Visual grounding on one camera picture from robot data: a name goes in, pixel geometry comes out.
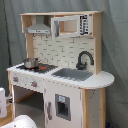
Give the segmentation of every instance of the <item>stovetop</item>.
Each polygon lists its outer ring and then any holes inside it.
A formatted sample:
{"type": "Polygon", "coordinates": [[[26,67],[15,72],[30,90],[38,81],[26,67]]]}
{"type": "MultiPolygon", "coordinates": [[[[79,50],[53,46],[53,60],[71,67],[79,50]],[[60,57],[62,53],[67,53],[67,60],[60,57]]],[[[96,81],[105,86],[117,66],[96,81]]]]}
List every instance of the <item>stovetop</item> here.
{"type": "Polygon", "coordinates": [[[19,68],[21,70],[26,70],[26,71],[30,71],[30,72],[36,72],[36,73],[43,73],[44,74],[44,73],[51,71],[52,69],[57,68],[57,66],[40,63],[38,65],[38,67],[35,67],[35,68],[26,68],[24,65],[21,65],[17,68],[19,68]]]}

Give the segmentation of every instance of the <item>hook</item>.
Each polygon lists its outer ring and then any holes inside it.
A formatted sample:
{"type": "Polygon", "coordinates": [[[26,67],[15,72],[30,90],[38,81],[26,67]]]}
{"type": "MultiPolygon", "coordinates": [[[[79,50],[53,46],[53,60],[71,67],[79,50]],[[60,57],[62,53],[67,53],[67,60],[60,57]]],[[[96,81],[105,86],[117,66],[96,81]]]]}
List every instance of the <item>hook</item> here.
{"type": "Polygon", "coordinates": [[[46,35],[46,38],[48,38],[48,35],[46,35]]]}
{"type": "Polygon", "coordinates": [[[33,37],[35,37],[34,33],[33,33],[33,37]]]}

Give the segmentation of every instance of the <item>stove knob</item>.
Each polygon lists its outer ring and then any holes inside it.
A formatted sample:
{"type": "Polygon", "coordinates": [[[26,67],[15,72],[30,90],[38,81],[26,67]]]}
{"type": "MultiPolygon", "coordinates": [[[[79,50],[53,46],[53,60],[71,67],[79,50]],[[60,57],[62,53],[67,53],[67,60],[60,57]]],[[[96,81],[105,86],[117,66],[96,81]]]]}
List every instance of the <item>stove knob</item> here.
{"type": "Polygon", "coordinates": [[[14,82],[18,82],[18,77],[14,77],[14,78],[13,78],[13,81],[14,81],[14,82]]]}
{"type": "Polygon", "coordinates": [[[33,87],[37,87],[37,83],[34,81],[34,82],[32,82],[32,86],[33,87]]]}

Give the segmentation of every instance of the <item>wooden toy kitchen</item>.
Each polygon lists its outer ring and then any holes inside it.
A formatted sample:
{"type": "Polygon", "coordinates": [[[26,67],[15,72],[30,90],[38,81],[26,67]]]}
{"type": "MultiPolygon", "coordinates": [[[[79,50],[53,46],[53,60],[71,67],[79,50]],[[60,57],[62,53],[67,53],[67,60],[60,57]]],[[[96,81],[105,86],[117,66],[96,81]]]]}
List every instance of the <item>wooden toy kitchen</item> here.
{"type": "Polygon", "coordinates": [[[21,14],[27,58],[10,67],[12,117],[28,115],[38,128],[105,128],[105,87],[114,76],[102,71],[102,12],[21,14]]]}

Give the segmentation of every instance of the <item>curtain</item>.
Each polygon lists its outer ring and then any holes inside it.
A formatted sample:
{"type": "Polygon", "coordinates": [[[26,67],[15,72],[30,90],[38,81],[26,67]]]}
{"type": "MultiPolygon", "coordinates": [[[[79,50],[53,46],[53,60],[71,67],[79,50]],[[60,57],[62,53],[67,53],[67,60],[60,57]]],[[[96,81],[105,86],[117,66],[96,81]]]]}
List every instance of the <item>curtain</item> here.
{"type": "Polygon", "coordinates": [[[19,64],[26,58],[25,36],[21,30],[21,13],[103,11],[102,70],[115,76],[114,84],[106,89],[107,121],[113,128],[127,128],[127,7],[127,0],[1,0],[0,86],[4,86],[8,92],[6,68],[19,64]]]}

